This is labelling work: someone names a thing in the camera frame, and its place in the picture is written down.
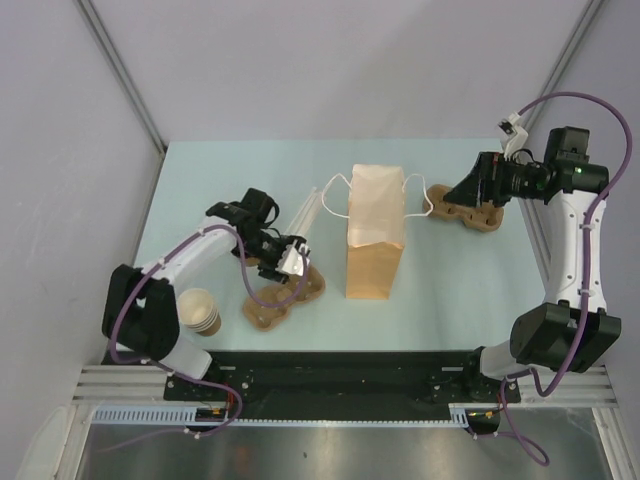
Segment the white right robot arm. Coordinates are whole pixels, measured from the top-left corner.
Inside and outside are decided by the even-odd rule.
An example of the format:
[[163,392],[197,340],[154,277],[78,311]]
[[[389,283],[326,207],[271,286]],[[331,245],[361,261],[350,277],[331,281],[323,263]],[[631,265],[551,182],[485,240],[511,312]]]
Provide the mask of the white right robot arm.
[[609,171],[590,162],[589,131],[552,130],[544,159],[520,163],[528,134],[512,120],[502,152],[482,152],[471,172],[444,197],[464,207],[513,198],[541,201],[553,220],[551,264],[540,306],[520,315],[507,341],[479,352],[479,366],[463,373],[461,388],[484,401],[504,378],[545,367],[562,378],[588,370],[616,342],[621,320],[607,312],[600,279],[600,230]]

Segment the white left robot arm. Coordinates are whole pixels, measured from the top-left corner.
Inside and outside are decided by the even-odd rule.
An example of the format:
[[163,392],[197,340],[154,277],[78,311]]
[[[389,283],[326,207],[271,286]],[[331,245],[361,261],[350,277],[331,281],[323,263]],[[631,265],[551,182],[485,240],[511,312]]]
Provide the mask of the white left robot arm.
[[[285,299],[269,303],[255,292],[257,304],[272,309],[291,305],[301,294],[310,273],[309,246],[305,238],[318,212],[320,193],[312,190],[291,222],[291,232],[273,230],[280,208],[265,192],[250,188],[239,201],[210,207],[195,231],[156,261],[143,267],[122,264],[110,279],[103,335],[109,355],[118,364],[156,362],[186,377],[186,387],[197,398],[214,397],[221,387],[220,374],[211,369],[212,356],[181,334],[178,297],[193,278],[219,257],[236,255],[240,270],[257,262],[261,277],[284,284],[298,282]],[[126,359],[117,348],[133,352]]]

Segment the brown paper takeout bag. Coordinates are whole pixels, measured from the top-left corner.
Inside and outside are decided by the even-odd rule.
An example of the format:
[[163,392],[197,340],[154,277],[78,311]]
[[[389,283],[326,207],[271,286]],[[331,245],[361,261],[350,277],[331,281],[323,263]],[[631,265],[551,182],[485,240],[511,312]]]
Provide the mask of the brown paper takeout bag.
[[[406,211],[407,184],[419,178],[422,202],[420,213]],[[348,187],[347,212],[340,214],[326,203],[336,180]],[[426,218],[434,211],[423,175],[405,175],[400,166],[355,164],[350,177],[331,177],[321,192],[326,211],[347,221],[346,290],[348,299],[387,300],[391,296],[406,240],[406,220]]]

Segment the stack of brown paper cups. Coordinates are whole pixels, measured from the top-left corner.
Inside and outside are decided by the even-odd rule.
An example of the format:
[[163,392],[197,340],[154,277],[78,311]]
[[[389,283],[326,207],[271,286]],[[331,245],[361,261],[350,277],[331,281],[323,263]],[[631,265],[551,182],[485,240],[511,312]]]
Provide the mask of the stack of brown paper cups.
[[218,305],[207,290],[185,290],[177,299],[177,310],[180,323],[198,335],[213,336],[221,327]]

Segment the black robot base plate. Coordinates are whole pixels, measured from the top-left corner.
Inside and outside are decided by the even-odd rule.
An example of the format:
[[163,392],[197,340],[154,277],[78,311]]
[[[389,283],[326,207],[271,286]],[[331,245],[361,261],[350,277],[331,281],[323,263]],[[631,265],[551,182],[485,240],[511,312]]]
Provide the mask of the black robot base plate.
[[165,383],[169,401],[222,403],[248,421],[445,420],[453,403],[478,408],[518,387],[479,373],[476,351],[216,352],[205,385]]

